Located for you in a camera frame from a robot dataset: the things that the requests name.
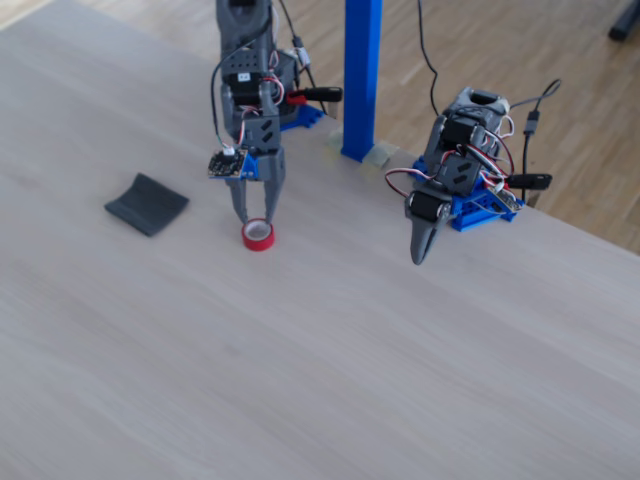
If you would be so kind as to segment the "grey gripper body with camera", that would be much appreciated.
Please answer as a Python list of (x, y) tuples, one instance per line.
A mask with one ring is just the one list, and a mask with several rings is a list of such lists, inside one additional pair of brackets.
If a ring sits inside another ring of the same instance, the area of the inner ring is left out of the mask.
[(244, 147), (247, 150), (244, 176), (262, 181), (261, 174), (265, 170), (286, 171), (279, 117), (252, 116), (245, 120), (244, 126)]

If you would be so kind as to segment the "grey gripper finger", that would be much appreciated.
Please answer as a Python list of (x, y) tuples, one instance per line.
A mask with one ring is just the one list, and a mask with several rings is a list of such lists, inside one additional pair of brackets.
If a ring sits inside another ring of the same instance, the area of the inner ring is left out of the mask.
[(282, 169), (268, 169), (261, 174), (265, 194), (265, 221), (273, 222), (279, 197), (286, 178), (286, 171)]
[(434, 242), (438, 238), (440, 230), (446, 225), (445, 218), (438, 218), (436, 222), (431, 225), (431, 228), (428, 232), (427, 243), (425, 247), (425, 252), (428, 253), (433, 246)]
[(427, 256), (434, 234), (434, 223), (418, 217), (411, 219), (410, 254), (415, 265), (421, 265)]
[(245, 179), (227, 179), (225, 184), (229, 187), (233, 209), (242, 224), (246, 224), (249, 220), (246, 205), (246, 180)]

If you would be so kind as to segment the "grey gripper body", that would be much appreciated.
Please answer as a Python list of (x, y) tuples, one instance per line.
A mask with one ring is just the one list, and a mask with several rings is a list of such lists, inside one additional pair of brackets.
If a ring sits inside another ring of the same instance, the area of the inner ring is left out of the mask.
[(450, 217), (460, 216), (467, 209), (466, 205), (478, 189), (476, 184), (481, 169), (480, 162), (471, 155), (463, 157), (453, 152), (443, 164), (440, 160), (441, 157), (427, 161), (421, 156), (413, 164), (414, 169), (433, 179), (425, 180), (412, 174), (415, 182), (409, 195), (409, 211), (431, 222), (443, 218), (446, 205)]

